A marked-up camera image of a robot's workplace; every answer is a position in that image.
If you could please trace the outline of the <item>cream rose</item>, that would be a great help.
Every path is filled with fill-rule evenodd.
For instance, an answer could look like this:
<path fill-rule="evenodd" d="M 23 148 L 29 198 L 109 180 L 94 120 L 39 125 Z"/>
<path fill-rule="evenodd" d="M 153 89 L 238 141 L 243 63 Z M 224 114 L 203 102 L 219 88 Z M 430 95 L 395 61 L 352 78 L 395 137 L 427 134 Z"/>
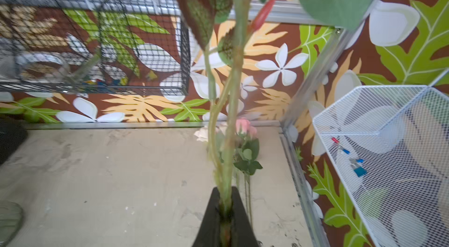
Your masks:
<path fill-rule="evenodd" d="M 194 136 L 196 137 L 197 141 L 207 143 L 208 138 L 209 138 L 208 127 L 204 126 L 204 127 L 200 128 L 199 130 L 195 131 Z"/>

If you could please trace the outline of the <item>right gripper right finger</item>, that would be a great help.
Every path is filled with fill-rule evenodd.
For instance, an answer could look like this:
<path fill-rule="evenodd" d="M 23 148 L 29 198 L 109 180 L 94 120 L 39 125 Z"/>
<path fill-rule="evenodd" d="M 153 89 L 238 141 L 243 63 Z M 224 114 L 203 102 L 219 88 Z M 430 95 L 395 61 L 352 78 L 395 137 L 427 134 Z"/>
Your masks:
<path fill-rule="evenodd" d="M 232 187 L 231 247 L 259 247 L 236 186 Z"/>

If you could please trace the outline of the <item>pale pink rose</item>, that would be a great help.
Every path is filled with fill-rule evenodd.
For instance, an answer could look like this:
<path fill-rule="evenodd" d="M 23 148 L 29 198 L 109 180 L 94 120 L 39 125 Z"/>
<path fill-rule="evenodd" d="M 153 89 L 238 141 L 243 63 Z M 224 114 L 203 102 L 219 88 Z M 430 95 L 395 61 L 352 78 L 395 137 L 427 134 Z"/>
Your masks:
<path fill-rule="evenodd" d="M 236 152 L 233 157 L 233 163 L 236 170 L 236 186 L 239 188 L 240 175 L 243 175 L 245 196 L 249 193 L 249 175 L 247 168 L 240 169 L 238 166 L 242 162 L 249 161 L 251 156 L 247 158 L 244 154 L 245 149 L 249 149 L 249 142 L 251 141 L 250 134 L 251 125 L 246 118 L 240 118 L 236 121 Z"/>

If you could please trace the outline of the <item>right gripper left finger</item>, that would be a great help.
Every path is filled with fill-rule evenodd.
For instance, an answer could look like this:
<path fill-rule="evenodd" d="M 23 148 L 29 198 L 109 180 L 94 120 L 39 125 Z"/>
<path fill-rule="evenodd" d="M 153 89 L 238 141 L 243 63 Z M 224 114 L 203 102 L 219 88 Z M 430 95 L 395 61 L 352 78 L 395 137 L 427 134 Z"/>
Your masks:
<path fill-rule="evenodd" d="M 192 247 L 220 247 L 221 211 L 220 194 L 214 187 L 206 207 L 201 226 Z"/>

